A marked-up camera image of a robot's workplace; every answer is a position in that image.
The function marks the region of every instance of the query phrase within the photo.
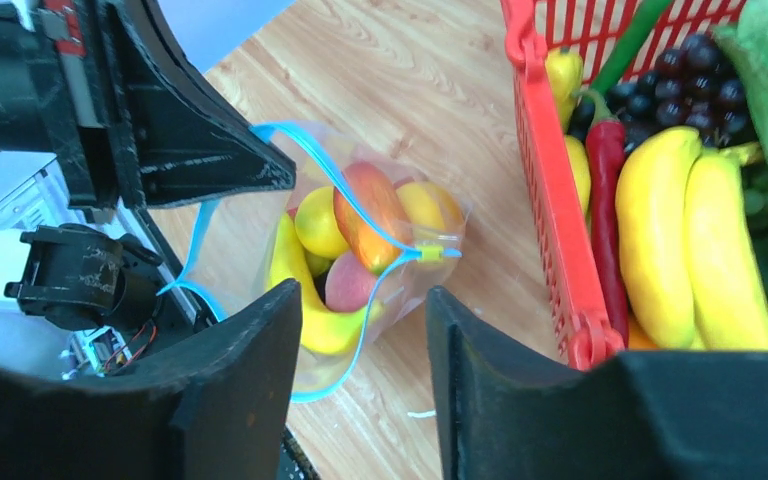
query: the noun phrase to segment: yellow banana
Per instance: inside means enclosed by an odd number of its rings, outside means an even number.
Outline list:
[[[573,93],[581,89],[584,76],[584,59],[569,48],[554,48],[546,55],[546,75],[558,110],[561,129],[566,132],[577,98]]]
[[[701,151],[696,129],[669,128],[632,152],[617,183],[620,272],[637,321],[662,348],[698,347],[683,229],[687,177]]]
[[[273,288],[288,278],[298,281],[302,288],[302,346],[325,355],[339,355],[353,350],[367,307],[350,313],[332,312],[325,307],[313,284],[305,250],[296,235],[293,220],[285,213],[278,223],[266,286]],[[380,304],[373,302],[370,322],[380,310]]]
[[[706,153],[685,197],[685,252],[696,325],[711,350],[768,350],[768,305],[743,210],[740,163]]]

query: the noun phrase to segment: basket handle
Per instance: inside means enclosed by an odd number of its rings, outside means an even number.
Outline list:
[[[502,8],[509,19],[505,35],[508,60],[515,68],[524,69],[529,81],[542,78],[548,47],[546,39],[534,30],[534,3],[522,1],[514,7],[508,0],[502,2]]]
[[[568,363],[577,369],[590,369],[625,350],[622,336],[608,323],[604,315],[579,313],[582,328],[575,332],[567,345]]]

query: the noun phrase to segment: yellow pepper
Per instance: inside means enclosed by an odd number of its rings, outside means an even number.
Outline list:
[[[561,129],[566,132],[577,102],[573,93],[581,89],[584,77],[584,59],[569,48],[560,47],[549,51],[545,65]]]
[[[584,150],[584,145],[573,136],[564,135],[564,141],[567,145],[567,156],[572,167],[581,213],[587,214],[590,205],[590,165],[587,162],[587,152]]]

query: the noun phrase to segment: plastic bag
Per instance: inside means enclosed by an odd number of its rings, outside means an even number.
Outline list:
[[[183,272],[162,291],[191,290],[221,321],[295,278],[303,326],[291,400],[315,401],[345,381],[364,343],[449,277],[470,209],[329,127],[252,130],[296,162],[296,188],[202,204]],[[228,255],[229,242],[239,255]]]

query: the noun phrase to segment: grape bunch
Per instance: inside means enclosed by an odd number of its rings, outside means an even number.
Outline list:
[[[669,127],[699,130],[709,147],[757,140],[746,106],[743,84],[734,67],[706,33],[689,35],[678,48],[657,57],[653,69],[635,82],[620,83],[605,96],[626,127],[626,154]],[[581,102],[570,122],[570,135],[586,135],[581,125],[593,118],[593,104]]]

